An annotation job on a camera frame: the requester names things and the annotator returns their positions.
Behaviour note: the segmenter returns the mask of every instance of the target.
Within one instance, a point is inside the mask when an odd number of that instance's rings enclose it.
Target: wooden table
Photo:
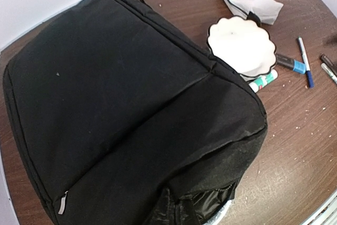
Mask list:
[[[337,32],[337,20],[320,0],[277,0],[284,3],[273,26],[264,26],[280,53],[301,60],[295,39],[301,35],[311,62],[314,89],[304,75],[276,67],[279,78],[259,91],[268,112],[269,133],[246,172],[225,224],[299,224],[337,187],[337,87],[320,67],[319,55],[337,60],[336,48],[322,40]],[[206,47],[207,29],[231,17],[222,0],[146,0],[157,12]],[[46,24],[2,52],[1,69]],[[0,94],[0,138],[7,183],[22,225],[51,224],[19,158],[4,99]]]

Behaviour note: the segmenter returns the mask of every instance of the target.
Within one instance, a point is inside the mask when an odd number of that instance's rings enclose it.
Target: black backpack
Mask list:
[[[231,199],[267,131],[219,58],[138,0],[83,0],[8,64],[15,141],[59,225],[195,225]]]

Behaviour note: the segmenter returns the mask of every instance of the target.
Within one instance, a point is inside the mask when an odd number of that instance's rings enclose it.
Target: blue pen cap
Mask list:
[[[299,61],[294,60],[294,69],[293,71],[296,71],[301,74],[305,74],[306,72],[306,67],[304,63],[301,63]]]

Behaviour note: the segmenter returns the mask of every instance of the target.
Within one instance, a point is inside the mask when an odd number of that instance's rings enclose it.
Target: white and blue pen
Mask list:
[[[302,37],[298,38],[298,42],[299,42],[299,46],[300,46],[303,62],[305,64],[305,68],[306,68],[306,77],[308,78],[309,88],[313,88],[314,87],[314,80],[312,79],[312,75],[311,75],[311,71],[310,71],[310,66],[309,66],[309,61],[308,61],[308,56],[306,55],[306,51],[305,51],[305,47],[304,47],[304,43],[303,43]]]

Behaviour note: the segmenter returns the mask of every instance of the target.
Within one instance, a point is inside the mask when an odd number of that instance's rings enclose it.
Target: silver zipper pull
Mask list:
[[[58,214],[63,214],[64,210],[65,210],[65,201],[67,199],[67,195],[68,195],[68,191],[66,191],[63,195],[63,197],[61,198],[61,206],[60,206],[60,210],[58,211]]]

